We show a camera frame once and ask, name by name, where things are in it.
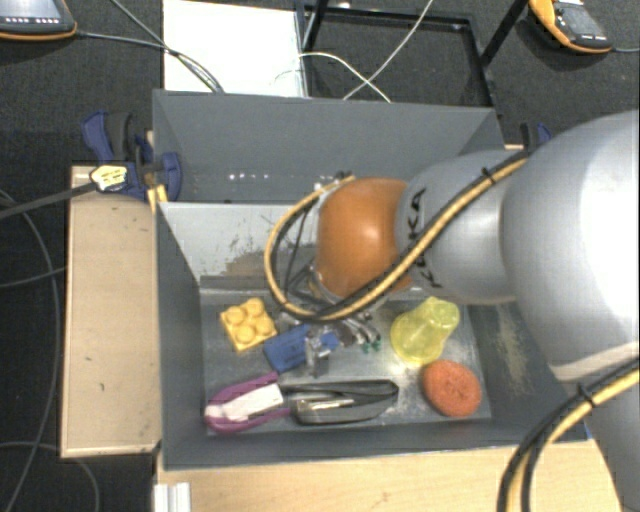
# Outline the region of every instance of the metal tool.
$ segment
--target metal tool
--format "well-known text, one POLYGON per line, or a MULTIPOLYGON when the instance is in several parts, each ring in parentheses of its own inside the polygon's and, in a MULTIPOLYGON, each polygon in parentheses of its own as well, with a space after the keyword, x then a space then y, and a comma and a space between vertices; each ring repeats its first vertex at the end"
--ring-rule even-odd
POLYGON ((303 425, 351 423, 375 418, 393 405, 390 380, 277 384, 277 372, 228 386, 211 398, 205 422, 220 434, 248 430, 288 415, 303 425))

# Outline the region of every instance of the blue clamp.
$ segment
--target blue clamp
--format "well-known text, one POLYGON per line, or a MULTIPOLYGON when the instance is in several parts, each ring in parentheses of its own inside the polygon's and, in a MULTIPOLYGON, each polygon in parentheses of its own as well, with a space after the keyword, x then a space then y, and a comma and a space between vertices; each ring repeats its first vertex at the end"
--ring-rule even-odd
POLYGON ((553 138, 551 130, 549 130, 549 128, 547 128, 543 123, 538 123, 536 125, 536 130, 538 134, 538 145, 549 142, 553 138))
POLYGON ((100 165, 117 162, 119 166, 126 168, 126 175, 122 177, 121 183, 109 187, 98 186, 98 190, 117 192, 146 201, 150 186, 144 177, 152 175, 151 182, 164 184, 168 199, 176 201, 182 187, 182 168, 177 153, 163 153, 160 162, 154 163, 151 145, 144 137, 136 135, 133 139, 136 148, 134 157, 128 145, 130 120, 130 114, 110 115, 104 110, 98 110, 81 123, 84 142, 95 153, 100 165))
MULTIPOLYGON (((274 370, 284 373, 306 362, 305 339, 308 332, 309 325, 300 324, 264 342, 264 354, 274 370)), ((329 350, 335 350, 340 344, 331 331, 322 334, 320 341, 329 350)))

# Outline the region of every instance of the black stand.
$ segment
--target black stand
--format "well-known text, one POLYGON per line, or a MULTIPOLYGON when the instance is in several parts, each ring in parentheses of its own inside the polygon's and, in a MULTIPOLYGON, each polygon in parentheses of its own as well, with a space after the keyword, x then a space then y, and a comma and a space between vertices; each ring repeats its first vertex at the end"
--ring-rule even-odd
MULTIPOLYGON (((421 10, 410 8, 398 9, 374 9, 361 7, 340 7, 329 5, 330 0, 294 0, 296 10, 296 21, 298 29, 298 42, 303 52, 312 51, 320 31, 323 20, 328 17, 357 17, 366 18, 375 22, 382 19, 392 19, 398 22, 416 22, 420 17, 421 10)), ((493 92, 491 89, 491 79, 482 66, 480 48, 477 45, 477 39, 474 36, 473 20, 464 15, 441 14, 427 15, 424 17, 422 24, 427 30, 439 30, 460 33, 465 37, 465 47, 468 53, 469 65, 471 73, 475 77, 477 83, 480 84, 478 92, 482 98, 482 104, 495 107, 493 92)), ((310 88, 308 63, 303 60, 302 67, 307 77, 307 88, 310 88)))
POLYGON ((507 11, 507 14, 505 14, 504 18, 502 18, 502 21, 500 22, 500 25, 498 25, 498 28, 489 41, 489 44, 480 56, 480 63, 483 67, 487 67, 489 64, 491 64, 491 61, 498 53, 498 50, 502 46, 502 43, 504 43, 505 39, 509 35, 509 32, 511 32, 511 30, 513 29, 514 25, 518 21, 518 18, 520 17, 520 14, 522 14, 522 11, 524 11, 528 3, 529 0, 515 0, 513 4, 511 4, 511 7, 507 11))
MULTIPOLYGON (((417 9, 396 9, 393 11, 380 10, 380 9, 365 9, 365 8, 351 8, 351 7, 333 7, 329 6, 329 0, 294 0, 296 8, 296 17, 298 25, 298 38, 300 48, 303 52, 309 52, 313 50, 313 47, 320 31, 322 21, 327 14, 332 16, 350 15, 350 16, 362 16, 362 17, 396 17, 404 20, 417 20, 419 15, 417 9), (305 12, 311 10, 309 21, 307 22, 305 12)), ((492 92, 492 81, 488 72, 488 66, 497 55, 500 47, 504 43, 505 39, 515 26, 520 14, 526 8, 528 0, 514 0, 513 4, 507 11, 506 15, 500 22, 500 25, 496 29, 495 33, 491 37, 489 44, 487 44, 484 51, 480 52, 480 48, 477 39, 474 35, 472 26, 472 20, 469 17, 445 15, 445 16, 425 16, 423 23, 439 22, 449 24, 452 28, 460 30, 461 27, 466 27, 473 39, 472 55, 470 56, 472 72, 477 73, 481 78, 483 87, 485 88, 486 96, 488 99, 487 104, 495 107, 495 101, 492 92)), ((305 71, 307 70, 306 64, 302 63, 305 71)))

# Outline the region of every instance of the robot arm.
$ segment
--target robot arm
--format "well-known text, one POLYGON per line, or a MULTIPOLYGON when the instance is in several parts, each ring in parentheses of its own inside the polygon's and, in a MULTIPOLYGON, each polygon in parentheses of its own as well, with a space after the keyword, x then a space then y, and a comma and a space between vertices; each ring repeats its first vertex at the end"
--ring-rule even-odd
MULTIPOLYGON (((376 183, 350 182, 322 205, 315 286, 339 302, 315 316, 300 308, 292 314, 343 318, 357 310, 359 300, 366 305, 367 296, 391 291, 394 284, 380 283, 392 274, 402 277, 399 262, 406 258, 412 262, 411 281, 427 295, 459 304, 516 300, 551 370, 571 394, 577 383, 589 385, 638 358, 637 111, 570 130, 524 163, 521 155, 489 151, 436 164, 401 193, 397 184, 376 183), (476 183, 487 190, 463 201, 433 242, 417 244, 428 238, 433 219, 446 216, 463 197, 460 191, 476 183), (345 240, 355 249, 342 254, 336 247, 345 240), (366 269, 359 268, 363 251, 379 256, 365 258, 366 269)), ((320 194, 301 201, 293 214, 320 194)), ((274 285, 273 253, 268 243, 267 278, 289 311, 294 306, 274 285)), ((596 408, 588 420, 623 506, 636 512, 639 407, 636 386, 596 408)))
MULTIPOLYGON (((399 245, 498 153, 436 165, 405 191, 399 245)), ((468 208, 411 276, 459 303, 515 299, 557 379, 573 394, 638 358, 638 112, 599 119, 538 149, 468 208)), ((587 423, 626 510, 640 511, 638 387, 587 423)))

